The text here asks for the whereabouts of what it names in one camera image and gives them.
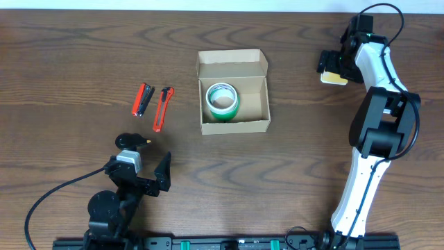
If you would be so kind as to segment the yellow spiral notepad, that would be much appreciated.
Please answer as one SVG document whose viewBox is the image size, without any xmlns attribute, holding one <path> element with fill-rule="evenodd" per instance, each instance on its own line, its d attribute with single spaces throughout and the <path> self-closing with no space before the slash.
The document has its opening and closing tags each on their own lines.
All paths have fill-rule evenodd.
<svg viewBox="0 0 444 250">
<path fill-rule="evenodd" d="M 339 74 L 324 71 L 321 74 L 321 82 L 332 85 L 346 85 L 348 80 L 341 78 Z"/>
</svg>

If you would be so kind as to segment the white tape roll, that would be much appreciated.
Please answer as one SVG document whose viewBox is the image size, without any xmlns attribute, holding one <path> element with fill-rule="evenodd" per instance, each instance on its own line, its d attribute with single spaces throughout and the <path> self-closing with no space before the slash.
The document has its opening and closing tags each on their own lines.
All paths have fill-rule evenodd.
<svg viewBox="0 0 444 250">
<path fill-rule="evenodd" d="M 228 83 L 211 85 L 205 94 L 205 100 L 210 111 L 218 115 L 235 113 L 239 107 L 239 95 Z"/>
</svg>

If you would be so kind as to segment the cardboard box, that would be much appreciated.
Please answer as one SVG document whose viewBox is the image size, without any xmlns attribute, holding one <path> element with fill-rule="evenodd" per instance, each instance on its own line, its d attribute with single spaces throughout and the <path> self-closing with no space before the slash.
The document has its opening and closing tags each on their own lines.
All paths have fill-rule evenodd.
<svg viewBox="0 0 444 250">
<path fill-rule="evenodd" d="M 267 131 L 268 61 L 261 50 L 200 51 L 196 70 L 203 135 Z"/>
</svg>

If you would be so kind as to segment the black tape measure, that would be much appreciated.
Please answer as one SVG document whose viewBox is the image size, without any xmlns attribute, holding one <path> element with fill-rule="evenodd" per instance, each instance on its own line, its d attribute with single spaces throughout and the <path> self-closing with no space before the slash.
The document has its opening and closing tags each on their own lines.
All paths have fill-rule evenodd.
<svg viewBox="0 0 444 250">
<path fill-rule="evenodd" d="M 138 133 L 122 133 L 115 140 L 115 145 L 120 150 L 137 151 L 150 144 L 151 141 Z"/>
</svg>

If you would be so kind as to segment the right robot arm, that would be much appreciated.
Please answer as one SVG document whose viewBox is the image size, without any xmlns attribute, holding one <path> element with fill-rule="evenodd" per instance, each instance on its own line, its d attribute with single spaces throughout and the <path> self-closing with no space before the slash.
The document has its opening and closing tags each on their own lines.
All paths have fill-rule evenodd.
<svg viewBox="0 0 444 250">
<path fill-rule="evenodd" d="M 408 92 L 391 61 L 389 41 L 369 31 L 348 31 L 341 50 L 323 51 L 318 65 L 323 83 L 363 83 L 366 96 L 350 125 L 352 164 L 339 205 L 335 233 L 361 238 L 377 187 L 391 161 L 406 147 L 418 116 L 420 97 Z"/>
</svg>

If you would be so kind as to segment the red black stapler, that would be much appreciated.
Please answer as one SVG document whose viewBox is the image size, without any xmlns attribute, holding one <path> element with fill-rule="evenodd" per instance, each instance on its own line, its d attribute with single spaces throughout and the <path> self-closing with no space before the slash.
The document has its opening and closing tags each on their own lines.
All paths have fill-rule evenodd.
<svg viewBox="0 0 444 250">
<path fill-rule="evenodd" d="M 145 113 L 154 91 L 155 88 L 146 83 L 140 85 L 131 110 L 133 116 L 141 117 Z"/>
</svg>

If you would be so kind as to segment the green tape roll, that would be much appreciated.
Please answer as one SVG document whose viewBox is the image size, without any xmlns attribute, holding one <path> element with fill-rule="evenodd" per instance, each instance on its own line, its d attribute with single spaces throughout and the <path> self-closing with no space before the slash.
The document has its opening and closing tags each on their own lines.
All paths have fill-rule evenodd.
<svg viewBox="0 0 444 250">
<path fill-rule="evenodd" d="M 207 106 L 217 120 L 229 121 L 239 111 L 239 96 L 237 94 L 212 94 L 207 97 Z"/>
</svg>

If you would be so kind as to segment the red utility knife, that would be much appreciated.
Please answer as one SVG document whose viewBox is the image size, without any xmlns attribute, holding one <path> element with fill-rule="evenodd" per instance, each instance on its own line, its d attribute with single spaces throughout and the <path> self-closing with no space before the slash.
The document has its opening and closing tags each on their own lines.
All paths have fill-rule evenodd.
<svg viewBox="0 0 444 250">
<path fill-rule="evenodd" d="M 160 93 L 160 99 L 157 105 L 155 120 L 153 123 L 153 131 L 160 133 L 164 124 L 164 117 L 167 111 L 167 106 L 175 90 L 173 87 L 164 87 Z"/>
</svg>

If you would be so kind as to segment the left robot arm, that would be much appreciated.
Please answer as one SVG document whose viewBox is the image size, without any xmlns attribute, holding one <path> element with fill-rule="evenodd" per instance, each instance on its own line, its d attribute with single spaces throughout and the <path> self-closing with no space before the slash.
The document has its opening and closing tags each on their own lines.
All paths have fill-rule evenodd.
<svg viewBox="0 0 444 250">
<path fill-rule="evenodd" d="M 104 165 L 105 174 L 117 191 L 96 193 L 88 203 L 89 229 L 84 249 L 143 249 L 144 241 L 130 224 L 145 196 L 158 197 L 171 187 L 171 154 L 155 168 L 155 179 L 138 177 L 142 159 L 138 152 L 123 150 Z"/>
</svg>

